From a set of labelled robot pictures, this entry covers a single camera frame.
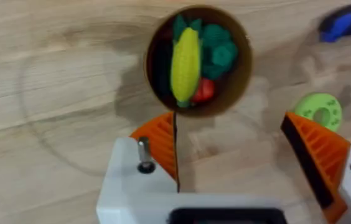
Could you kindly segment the left gripper white and orange right finger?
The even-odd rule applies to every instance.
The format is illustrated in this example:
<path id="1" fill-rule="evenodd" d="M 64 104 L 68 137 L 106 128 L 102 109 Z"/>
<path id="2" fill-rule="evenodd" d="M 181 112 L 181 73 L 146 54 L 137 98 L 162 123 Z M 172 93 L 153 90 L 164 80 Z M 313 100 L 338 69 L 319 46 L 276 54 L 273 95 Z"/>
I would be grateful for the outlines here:
<path id="1" fill-rule="evenodd" d="M 281 130 L 288 139 L 328 223 L 351 223 L 351 142 L 292 112 Z"/>

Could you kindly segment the left gripper white and orange left finger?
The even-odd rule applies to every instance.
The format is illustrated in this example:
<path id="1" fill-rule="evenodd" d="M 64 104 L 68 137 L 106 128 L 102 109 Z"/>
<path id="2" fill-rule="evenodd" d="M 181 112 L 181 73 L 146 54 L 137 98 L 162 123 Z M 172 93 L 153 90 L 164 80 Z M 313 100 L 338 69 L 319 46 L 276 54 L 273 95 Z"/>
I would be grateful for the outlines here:
<path id="1" fill-rule="evenodd" d="M 162 114 L 116 139 L 96 214 L 100 223 L 167 223 L 180 191 L 176 114 Z"/>

